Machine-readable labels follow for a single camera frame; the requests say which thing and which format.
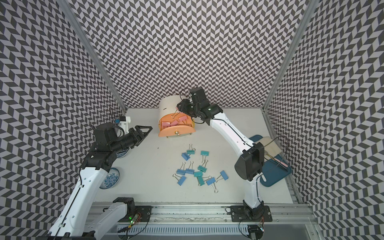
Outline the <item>pink binder clip bottom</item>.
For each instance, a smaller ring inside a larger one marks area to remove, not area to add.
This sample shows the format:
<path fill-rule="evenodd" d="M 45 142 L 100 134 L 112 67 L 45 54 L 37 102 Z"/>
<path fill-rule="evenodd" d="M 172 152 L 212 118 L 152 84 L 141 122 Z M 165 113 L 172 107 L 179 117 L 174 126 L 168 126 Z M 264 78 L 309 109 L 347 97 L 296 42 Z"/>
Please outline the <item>pink binder clip bottom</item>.
<path fill-rule="evenodd" d="M 182 117 L 179 118 L 180 122 L 184 122 L 184 121 L 187 121 L 187 120 L 188 120 L 187 116 L 182 116 Z"/>

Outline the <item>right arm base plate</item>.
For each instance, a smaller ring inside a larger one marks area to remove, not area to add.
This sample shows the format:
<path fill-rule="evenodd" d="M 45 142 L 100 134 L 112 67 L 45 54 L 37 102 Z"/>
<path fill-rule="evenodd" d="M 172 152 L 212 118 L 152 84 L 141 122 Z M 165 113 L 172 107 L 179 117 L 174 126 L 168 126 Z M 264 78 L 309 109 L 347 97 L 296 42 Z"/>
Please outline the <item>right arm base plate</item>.
<path fill-rule="evenodd" d="M 264 220 L 265 223 L 270 223 L 273 221 L 270 207 L 266 205 L 259 205 L 255 209 L 250 209 L 247 206 L 230 206 L 229 209 L 232 222 L 260 222 Z"/>

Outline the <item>pink binder clip top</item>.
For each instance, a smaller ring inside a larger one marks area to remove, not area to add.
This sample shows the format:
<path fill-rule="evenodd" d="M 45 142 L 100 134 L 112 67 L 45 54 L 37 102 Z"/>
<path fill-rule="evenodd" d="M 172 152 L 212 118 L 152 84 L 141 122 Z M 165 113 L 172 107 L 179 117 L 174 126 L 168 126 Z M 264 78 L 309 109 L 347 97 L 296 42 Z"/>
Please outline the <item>pink binder clip top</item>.
<path fill-rule="evenodd" d="M 179 113 L 180 113 L 180 111 L 179 111 L 179 110 L 176 110 L 176 111 L 171 115 L 171 118 L 174 119 Z"/>

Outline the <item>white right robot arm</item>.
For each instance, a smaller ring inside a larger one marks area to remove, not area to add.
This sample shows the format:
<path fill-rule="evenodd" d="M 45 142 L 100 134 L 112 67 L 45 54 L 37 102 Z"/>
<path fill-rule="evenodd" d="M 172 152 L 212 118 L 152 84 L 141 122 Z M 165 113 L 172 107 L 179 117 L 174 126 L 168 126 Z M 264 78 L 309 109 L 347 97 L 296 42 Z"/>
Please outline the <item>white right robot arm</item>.
<path fill-rule="evenodd" d="M 203 88 L 192 88 L 189 90 L 189 95 L 189 99 L 184 98 L 177 104 L 178 111 L 191 118 L 202 120 L 218 131 L 230 144 L 238 157 L 235 163 L 235 171 L 244 180 L 245 207 L 250 211 L 263 207 L 260 181 L 265 161 L 264 145 L 261 143 L 256 144 L 242 134 L 219 105 L 210 103 Z"/>

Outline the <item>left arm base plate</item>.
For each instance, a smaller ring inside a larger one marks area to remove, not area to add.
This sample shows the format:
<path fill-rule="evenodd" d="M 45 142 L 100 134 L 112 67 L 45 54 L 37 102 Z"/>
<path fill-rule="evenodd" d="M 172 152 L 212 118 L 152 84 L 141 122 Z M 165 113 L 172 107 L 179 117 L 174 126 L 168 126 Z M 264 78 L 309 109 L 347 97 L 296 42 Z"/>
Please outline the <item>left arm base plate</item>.
<path fill-rule="evenodd" d="M 148 223 L 152 216 L 152 206 L 137 206 L 134 211 L 130 211 L 126 214 L 119 223 L 128 223 L 131 222 L 135 215 L 139 216 L 139 220 L 141 223 Z"/>

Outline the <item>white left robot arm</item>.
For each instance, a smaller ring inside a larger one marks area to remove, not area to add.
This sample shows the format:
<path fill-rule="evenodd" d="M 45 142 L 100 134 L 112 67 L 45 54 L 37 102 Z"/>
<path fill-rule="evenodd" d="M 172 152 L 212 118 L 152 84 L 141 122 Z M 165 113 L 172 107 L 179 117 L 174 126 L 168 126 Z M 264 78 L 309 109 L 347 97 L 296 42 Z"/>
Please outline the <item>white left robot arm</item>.
<path fill-rule="evenodd" d="M 135 126 L 118 136 L 119 126 L 106 123 L 94 128 L 95 142 L 80 167 L 79 179 L 55 223 L 43 240 L 100 240 L 121 219 L 135 212 L 133 198 L 120 197 L 90 224 L 86 223 L 102 182 L 117 154 L 139 146 L 152 131 L 151 126 Z"/>

